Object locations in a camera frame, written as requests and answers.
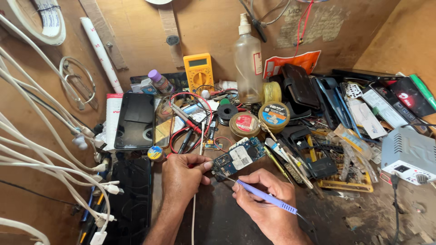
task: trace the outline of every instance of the yellow multimeter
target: yellow multimeter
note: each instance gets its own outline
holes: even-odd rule
[[[212,75],[212,62],[209,53],[188,55],[183,57],[185,64],[186,76],[188,78],[189,90],[192,93],[197,92],[197,88],[201,85],[214,85],[214,77]],[[200,90],[215,91],[213,87],[205,86]]]

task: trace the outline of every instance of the small bottle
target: small bottle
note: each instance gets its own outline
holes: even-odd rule
[[[151,70],[148,77],[153,81],[153,85],[163,94],[172,93],[175,91],[174,86],[168,79],[162,76],[158,71]]]
[[[262,55],[260,40],[251,35],[247,14],[241,14],[239,39],[235,44],[235,65],[237,69],[239,101],[257,103],[263,98]]]

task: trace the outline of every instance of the man's hand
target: man's hand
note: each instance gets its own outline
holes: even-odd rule
[[[277,199],[295,207],[294,186],[280,181],[272,173],[265,169],[239,176],[239,179],[248,184],[261,183],[268,188]],[[275,245],[309,245],[313,244],[309,237],[299,228],[297,216],[283,210],[263,199],[247,192],[238,183],[233,186],[233,197],[251,219],[259,226],[260,230]]]
[[[196,166],[190,169],[189,164]],[[212,165],[212,159],[209,157],[172,154],[162,165],[162,208],[181,208],[184,211],[194,194],[198,192],[200,183],[211,183],[203,174],[210,170]]]

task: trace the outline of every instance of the circuit board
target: circuit board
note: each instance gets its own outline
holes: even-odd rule
[[[230,147],[227,153],[215,158],[212,174],[217,181],[222,181],[224,178],[218,174],[230,176],[264,156],[265,149],[259,139],[251,137],[244,142],[238,142],[235,147]]]

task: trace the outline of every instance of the phone screen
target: phone screen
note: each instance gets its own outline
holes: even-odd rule
[[[115,149],[147,149],[153,146],[154,97],[125,93],[119,112]]]

